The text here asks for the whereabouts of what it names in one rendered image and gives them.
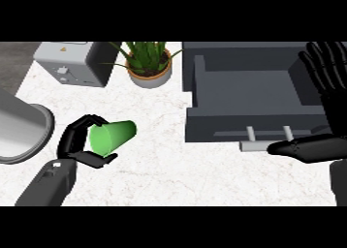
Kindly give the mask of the green potted plant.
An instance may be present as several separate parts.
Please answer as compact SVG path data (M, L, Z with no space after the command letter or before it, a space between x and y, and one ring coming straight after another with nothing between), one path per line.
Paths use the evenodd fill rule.
M171 53L165 42L126 42L129 51L116 42L108 43L122 53L126 62L119 65L104 62L104 65L119 65L128 71L132 82L145 89L160 87L172 75L172 59L182 52Z

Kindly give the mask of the large grey metal pot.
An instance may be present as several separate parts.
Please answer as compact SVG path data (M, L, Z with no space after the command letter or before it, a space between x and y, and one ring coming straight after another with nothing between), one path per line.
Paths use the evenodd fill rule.
M29 160L45 147L55 129L46 107L29 104L0 88L0 164Z

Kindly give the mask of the green cup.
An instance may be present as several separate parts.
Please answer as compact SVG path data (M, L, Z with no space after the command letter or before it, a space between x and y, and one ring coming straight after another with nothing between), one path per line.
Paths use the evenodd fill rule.
M137 124L134 121L119 121L94 125L89 133L92 151L107 157L116 148L137 136Z

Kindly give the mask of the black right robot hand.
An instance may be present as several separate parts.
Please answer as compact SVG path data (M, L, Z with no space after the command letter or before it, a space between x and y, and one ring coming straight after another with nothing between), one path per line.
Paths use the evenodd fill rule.
M347 48L341 42L310 42L298 56L320 93L331 133L276 142L267 152L311 164L347 159Z

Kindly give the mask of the dark grey cabinet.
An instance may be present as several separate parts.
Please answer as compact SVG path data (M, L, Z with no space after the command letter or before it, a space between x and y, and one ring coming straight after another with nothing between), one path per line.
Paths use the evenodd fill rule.
M285 71L305 42L182 42L182 89L193 90L194 58L203 56L209 72Z

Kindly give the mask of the dark grey open drawer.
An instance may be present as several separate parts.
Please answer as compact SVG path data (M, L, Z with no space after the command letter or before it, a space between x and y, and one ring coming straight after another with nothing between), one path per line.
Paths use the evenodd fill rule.
M329 132L325 109L301 62L282 71L205 69L194 59L193 106L187 108L185 141L283 140Z

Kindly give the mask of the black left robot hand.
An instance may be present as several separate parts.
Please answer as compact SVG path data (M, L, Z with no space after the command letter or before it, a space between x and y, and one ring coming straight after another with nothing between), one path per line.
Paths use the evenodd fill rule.
M85 151L89 127L94 125L101 127L107 123L104 118L97 114L85 114L66 126L57 150L60 159L71 159L94 169L100 169L117 158L116 153L111 153L107 158L104 158L95 152Z

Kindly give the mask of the grey toaster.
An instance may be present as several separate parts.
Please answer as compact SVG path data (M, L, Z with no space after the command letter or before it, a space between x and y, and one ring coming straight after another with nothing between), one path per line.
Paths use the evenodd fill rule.
M117 57L108 42L43 42L33 59L61 84L106 87Z

